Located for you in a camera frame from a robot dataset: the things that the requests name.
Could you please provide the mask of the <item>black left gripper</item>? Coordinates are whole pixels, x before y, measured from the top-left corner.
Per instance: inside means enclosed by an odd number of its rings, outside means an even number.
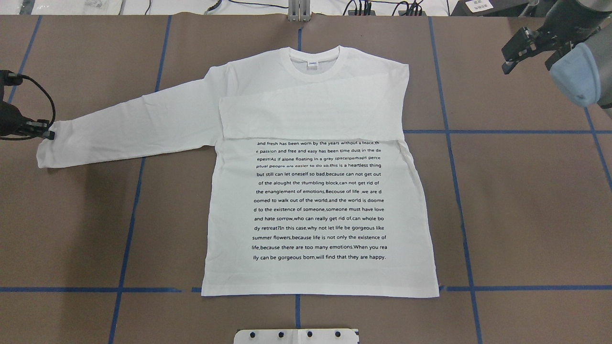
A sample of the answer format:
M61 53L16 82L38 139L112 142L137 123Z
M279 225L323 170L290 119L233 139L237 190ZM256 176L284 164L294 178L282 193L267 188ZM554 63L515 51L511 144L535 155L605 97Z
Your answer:
M23 132L22 126L29 122L29 130ZM50 130L52 122L49 120L31 121L25 118L16 106L7 102L0 102L0 139L1 140L30 140L35 137L54 140L55 132Z

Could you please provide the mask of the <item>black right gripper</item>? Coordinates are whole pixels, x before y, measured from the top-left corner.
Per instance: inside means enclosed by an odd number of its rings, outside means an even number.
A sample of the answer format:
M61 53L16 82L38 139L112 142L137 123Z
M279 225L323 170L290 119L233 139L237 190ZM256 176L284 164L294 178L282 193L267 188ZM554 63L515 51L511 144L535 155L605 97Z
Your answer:
M546 69L550 70L552 65L568 54L573 47L572 41L564 42L549 31L542 32L540 29L532 31L527 27L522 27L502 48L505 59L502 65L503 74L509 74L520 61L537 56L542 52L554 52L545 61Z

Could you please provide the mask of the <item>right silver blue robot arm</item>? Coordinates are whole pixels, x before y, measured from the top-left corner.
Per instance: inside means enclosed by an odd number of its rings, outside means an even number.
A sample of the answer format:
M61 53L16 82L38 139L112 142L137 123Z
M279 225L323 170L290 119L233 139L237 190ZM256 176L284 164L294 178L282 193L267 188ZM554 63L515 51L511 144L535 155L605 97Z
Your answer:
M502 70L509 74L527 57L552 52L545 61L558 89L574 104L597 104L608 115L612 103L612 27L609 0L558 0L535 31L520 28L503 46Z

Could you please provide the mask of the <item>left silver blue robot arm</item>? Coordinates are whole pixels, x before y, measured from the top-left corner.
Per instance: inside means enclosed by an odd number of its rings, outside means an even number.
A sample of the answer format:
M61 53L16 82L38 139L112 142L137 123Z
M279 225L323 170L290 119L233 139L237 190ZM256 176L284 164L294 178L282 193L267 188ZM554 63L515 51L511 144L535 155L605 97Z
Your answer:
M22 115L19 109L3 100L5 86L19 86L24 79L35 84L47 96L52 106L52 120L33 120ZM50 127L55 121L55 103L50 94L30 76L14 73L9 70L0 71L0 136L2 140L30 140L42 138L55 139L55 132Z

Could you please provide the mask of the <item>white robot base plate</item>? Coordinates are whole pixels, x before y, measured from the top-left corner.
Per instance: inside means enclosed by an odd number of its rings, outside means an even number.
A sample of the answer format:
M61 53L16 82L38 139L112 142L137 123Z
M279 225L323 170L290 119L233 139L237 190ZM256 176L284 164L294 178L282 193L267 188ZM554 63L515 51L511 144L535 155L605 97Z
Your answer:
M254 329L240 330L234 344L358 344L357 329Z

